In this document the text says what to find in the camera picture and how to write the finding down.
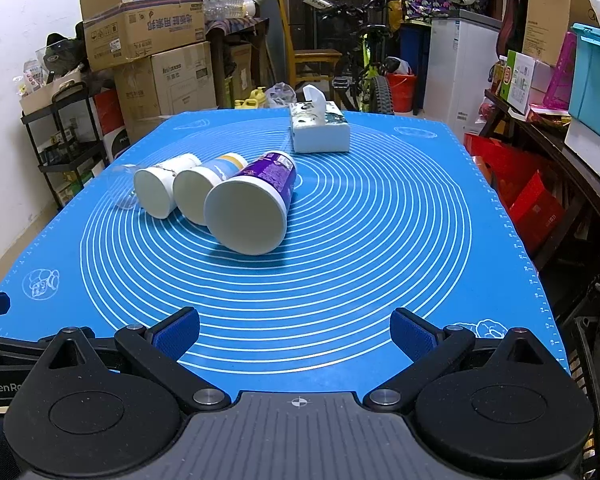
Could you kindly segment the clear plastic cup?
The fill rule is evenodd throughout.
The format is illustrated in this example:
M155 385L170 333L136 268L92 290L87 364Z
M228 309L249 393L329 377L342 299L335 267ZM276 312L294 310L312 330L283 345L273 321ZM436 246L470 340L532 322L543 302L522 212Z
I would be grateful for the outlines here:
M106 195L120 210L132 210L138 205L134 177L140 167L133 164L109 165L99 177L105 182Z

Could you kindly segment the white patterned paper cup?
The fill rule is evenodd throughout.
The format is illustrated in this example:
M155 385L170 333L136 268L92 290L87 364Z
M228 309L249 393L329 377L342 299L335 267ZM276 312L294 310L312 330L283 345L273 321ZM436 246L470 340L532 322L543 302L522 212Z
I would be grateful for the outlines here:
M175 178L200 164L196 155L185 153L137 170L134 174L134 191L146 214L160 220L168 218L175 208Z

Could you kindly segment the blue yellow paper cup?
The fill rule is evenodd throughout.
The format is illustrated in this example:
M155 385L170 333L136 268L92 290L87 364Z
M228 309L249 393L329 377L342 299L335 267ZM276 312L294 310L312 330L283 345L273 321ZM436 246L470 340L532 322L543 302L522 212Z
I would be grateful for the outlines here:
M226 153L215 159L181 171L174 179L175 205L190 222L204 226L204 202L212 188L236 176L248 162L237 153Z

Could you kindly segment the purple paper cup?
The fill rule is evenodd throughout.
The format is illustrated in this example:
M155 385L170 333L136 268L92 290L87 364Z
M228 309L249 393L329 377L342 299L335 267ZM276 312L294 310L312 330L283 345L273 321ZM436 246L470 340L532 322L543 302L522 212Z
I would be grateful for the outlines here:
M211 234L242 255L272 252L287 233L297 174L291 155L269 151L212 188L204 201Z

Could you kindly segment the black metal shelf rack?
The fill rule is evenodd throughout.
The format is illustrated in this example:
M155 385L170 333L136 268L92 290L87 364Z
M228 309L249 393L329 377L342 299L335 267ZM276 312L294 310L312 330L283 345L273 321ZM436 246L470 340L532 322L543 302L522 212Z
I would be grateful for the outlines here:
M51 174L64 174L68 172L76 177L79 190L83 190L85 181L82 178L80 167L86 162L102 162L108 165L106 150L102 135L98 132L96 124L95 107L91 104L91 92L84 81L70 81L63 84L50 98L50 104L43 106L29 114L21 113L21 123L26 128L30 144L33 148L38 171L43 175L46 185L52 193L58 211L65 207L65 202L60 193L54 188ZM91 137L80 140L76 127L65 124L60 112L70 105L81 103L85 106L86 114L91 126ZM49 146L43 148L35 141L31 125L41 119L52 118L56 130L50 134Z

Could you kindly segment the blue silicone baking mat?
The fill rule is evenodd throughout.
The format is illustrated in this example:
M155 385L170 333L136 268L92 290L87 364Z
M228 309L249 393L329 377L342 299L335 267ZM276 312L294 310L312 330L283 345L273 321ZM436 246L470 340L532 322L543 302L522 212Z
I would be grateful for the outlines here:
M408 365L389 334L397 308L481 338L525 327L565 362L524 244L450 129L374 114L348 122L346 154L297 157L286 237L259 257L178 212L117 209L96 178L1 282L12 304L0 336L87 326L109 337L192 307L200 335L181 362L230 394L366 393ZM114 165L290 148L286 110L215 110L167 120Z

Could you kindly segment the red gift bag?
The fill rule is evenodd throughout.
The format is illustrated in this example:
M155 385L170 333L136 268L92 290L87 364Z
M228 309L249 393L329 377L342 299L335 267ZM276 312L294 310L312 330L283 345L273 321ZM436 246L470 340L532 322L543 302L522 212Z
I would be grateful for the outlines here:
M498 194L528 254L558 225L565 209L550 190L553 167L540 155L499 140L467 133L465 148Z

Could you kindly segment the open top cardboard box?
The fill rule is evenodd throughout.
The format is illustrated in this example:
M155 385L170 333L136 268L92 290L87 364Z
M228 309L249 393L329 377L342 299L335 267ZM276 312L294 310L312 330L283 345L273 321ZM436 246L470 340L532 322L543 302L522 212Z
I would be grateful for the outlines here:
M202 0L80 0L80 6L94 72L204 40Z

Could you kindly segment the green white product box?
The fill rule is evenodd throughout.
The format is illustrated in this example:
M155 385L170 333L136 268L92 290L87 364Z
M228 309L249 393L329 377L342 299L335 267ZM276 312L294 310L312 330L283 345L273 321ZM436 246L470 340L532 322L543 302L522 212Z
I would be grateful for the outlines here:
M513 50L507 52L500 97L521 114L527 114L536 59Z

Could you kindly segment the yellow oil jug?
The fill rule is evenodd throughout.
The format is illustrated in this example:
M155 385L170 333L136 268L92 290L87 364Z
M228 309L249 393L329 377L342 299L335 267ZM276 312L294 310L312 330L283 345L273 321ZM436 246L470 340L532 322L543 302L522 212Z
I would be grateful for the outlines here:
M243 100L236 99L234 102L235 110L257 110L265 108L268 105L266 102L265 88L258 87L250 92L250 96Z

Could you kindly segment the white tissue box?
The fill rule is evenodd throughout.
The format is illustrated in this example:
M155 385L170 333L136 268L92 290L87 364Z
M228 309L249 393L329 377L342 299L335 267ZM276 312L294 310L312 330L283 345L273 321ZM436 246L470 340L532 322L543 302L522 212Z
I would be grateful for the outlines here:
M334 101L313 84L303 89L303 102L291 103L290 136L296 154L347 153L351 129Z

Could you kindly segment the red plastic bucket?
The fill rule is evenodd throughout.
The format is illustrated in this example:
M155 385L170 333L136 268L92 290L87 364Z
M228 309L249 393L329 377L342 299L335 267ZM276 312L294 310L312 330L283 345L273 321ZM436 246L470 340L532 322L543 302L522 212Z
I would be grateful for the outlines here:
M407 113L413 109L417 76L414 74L387 74L393 109Z

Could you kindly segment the wooden chair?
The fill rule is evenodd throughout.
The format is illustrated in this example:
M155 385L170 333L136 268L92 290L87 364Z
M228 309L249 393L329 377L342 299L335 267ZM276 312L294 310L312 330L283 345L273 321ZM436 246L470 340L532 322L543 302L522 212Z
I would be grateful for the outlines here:
M335 75L341 53L335 49L296 49L292 40L286 0L276 2L284 35L288 84L297 90L302 84L329 81Z

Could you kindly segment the black green bicycle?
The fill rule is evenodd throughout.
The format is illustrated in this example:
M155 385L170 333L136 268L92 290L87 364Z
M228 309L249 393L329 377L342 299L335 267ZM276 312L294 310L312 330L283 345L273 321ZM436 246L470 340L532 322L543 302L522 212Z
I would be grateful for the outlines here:
M302 0L323 21L343 27L335 49L341 53L335 75L326 81L336 103L351 112L394 113L387 74L410 74L405 62L387 54L392 30L370 20L372 12L389 9L389 0L370 0L362 6L329 0Z

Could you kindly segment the tall brown cardboard box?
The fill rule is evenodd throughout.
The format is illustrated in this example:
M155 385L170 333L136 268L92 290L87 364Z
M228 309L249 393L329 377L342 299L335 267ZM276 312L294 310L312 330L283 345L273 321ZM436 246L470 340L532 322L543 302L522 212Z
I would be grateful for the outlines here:
M528 0L522 53L555 66L574 23L600 26L590 0Z

